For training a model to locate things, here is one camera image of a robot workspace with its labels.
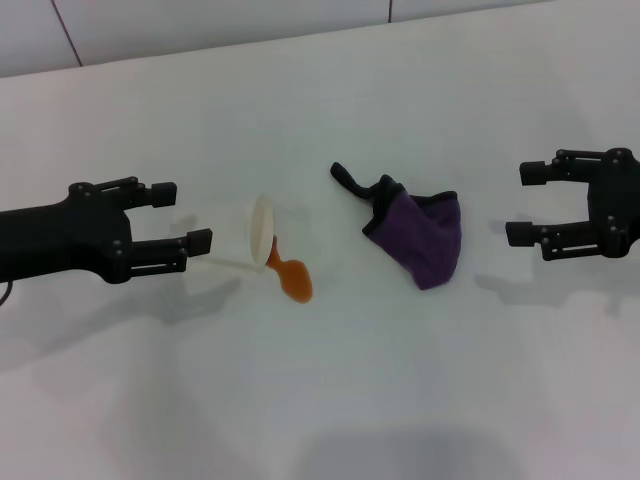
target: liquid spill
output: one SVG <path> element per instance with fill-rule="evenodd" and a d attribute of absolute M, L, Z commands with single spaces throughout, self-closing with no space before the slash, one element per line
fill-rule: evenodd
<path fill-rule="evenodd" d="M 313 297 L 313 285 L 309 270 L 300 260 L 283 262 L 278 253 L 278 239 L 273 237 L 271 255 L 267 267 L 275 270 L 280 277 L 282 291 L 298 303 L 307 303 Z"/>

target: purple pouch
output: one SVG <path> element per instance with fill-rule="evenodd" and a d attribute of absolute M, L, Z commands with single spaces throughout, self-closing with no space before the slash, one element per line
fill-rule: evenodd
<path fill-rule="evenodd" d="M 331 175 L 355 196 L 372 202 L 373 219 L 362 233 L 407 269 L 418 288 L 428 290 L 451 279 L 462 239 L 456 192 L 415 197 L 388 175 L 363 188 L 339 163 L 332 165 Z"/>

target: orange liquid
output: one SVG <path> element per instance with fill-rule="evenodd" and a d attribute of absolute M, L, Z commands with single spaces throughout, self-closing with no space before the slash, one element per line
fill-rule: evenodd
<path fill-rule="evenodd" d="M 307 303 L 313 297 L 313 286 L 309 270 L 300 260 L 280 260 L 278 239 L 273 237 L 271 255 L 267 267 L 272 268 L 280 277 L 282 291 L 298 303 Z"/>

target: white cup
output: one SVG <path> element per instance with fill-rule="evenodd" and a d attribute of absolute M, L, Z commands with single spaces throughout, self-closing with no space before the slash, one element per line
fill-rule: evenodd
<path fill-rule="evenodd" d="M 177 210 L 172 235 L 210 228 L 211 252 L 189 259 L 192 263 L 217 263 L 230 267 L 262 270 L 271 254 L 275 229 L 273 203 L 266 195 L 237 203 L 215 203 L 190 211 Z"/>

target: black cable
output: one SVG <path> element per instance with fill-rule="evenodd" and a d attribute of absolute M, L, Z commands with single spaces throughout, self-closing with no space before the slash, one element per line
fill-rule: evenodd
<path fill-rule="evenodd" d="M 0 298 L 0 307 L 4 305 L 4 302 L 6 302 L 9 295 L 11 295 L 11 290 L 13 290 L 13 282 L 7 282 L 7 289 L 4 291 L 2 298 Z"/>

